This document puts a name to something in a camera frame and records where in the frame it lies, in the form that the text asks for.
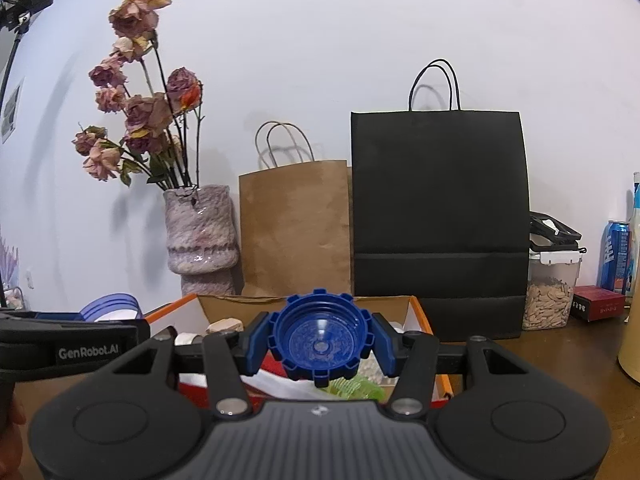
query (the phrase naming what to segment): red box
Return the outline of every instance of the red box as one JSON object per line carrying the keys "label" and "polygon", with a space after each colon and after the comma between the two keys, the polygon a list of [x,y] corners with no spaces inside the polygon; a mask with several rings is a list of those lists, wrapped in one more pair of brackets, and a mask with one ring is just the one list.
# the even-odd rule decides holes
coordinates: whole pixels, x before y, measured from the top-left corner
{"label": "red box", "polygon": [[622,316],[625,297],[595,285],[577,286],[571,303],[571,315],[586,321]]}

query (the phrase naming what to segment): beige cylinder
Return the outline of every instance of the beige cylinder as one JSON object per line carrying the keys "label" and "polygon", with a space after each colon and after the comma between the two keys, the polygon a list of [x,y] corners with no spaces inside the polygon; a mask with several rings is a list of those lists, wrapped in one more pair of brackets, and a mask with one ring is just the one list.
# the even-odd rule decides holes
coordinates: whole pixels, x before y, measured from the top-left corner
{"label": "beige cylinder", "polygon": [[640,294],[634,294],[631,303],[618,362],[631,378],[640,383]]}

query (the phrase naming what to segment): metal screw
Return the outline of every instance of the metal screw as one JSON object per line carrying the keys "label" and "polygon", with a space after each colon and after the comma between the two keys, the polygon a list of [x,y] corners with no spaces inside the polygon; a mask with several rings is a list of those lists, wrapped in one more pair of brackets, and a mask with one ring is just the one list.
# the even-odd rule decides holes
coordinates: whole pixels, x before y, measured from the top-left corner
{"label": "metal screw", "polygon": [[249,405],[245,400],[238,399],[237,397],[222,399],[216,404],[216,410],[222,415],[240,415],[244,413],[248,407]]}
{"label": "metal screw", "polygon": [[391,409],[400,415],[415,415],[422,411],[422,403],[417,399],[403,397],[391,403]]}

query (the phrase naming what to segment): brown paper bag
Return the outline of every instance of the brown paper bag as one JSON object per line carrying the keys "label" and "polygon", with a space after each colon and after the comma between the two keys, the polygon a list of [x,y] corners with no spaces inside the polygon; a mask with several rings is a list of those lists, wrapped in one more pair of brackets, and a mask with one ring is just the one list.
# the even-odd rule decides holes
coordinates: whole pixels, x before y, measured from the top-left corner
{"label": "brown paper bag", "polygon": [[[314,160],[305,134],[290,123],[270,121],[268,153],[273,168],[240,176],[240,226],[245,296],[287,296],[326,288],[351,292],[349,191],[345,160]],[[270,145],[284,127],[300,163],[278,167]],[[288,126],[306,141],[310,162]],[[263,163],[270,165],[260,154]]]}

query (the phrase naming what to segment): green object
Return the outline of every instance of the green object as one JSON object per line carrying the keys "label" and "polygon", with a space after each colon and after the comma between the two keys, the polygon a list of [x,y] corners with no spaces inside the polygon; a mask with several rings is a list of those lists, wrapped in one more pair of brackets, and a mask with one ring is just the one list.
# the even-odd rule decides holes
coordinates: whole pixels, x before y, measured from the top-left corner
{"label": "green object", "polygon": [[373,399],[380,402],[385,398],[384,390],[380,386],[361,375],[356,375],[349,380],[344,377],[333,380],[329,383],[329,387],[323,390],[347,400]]}

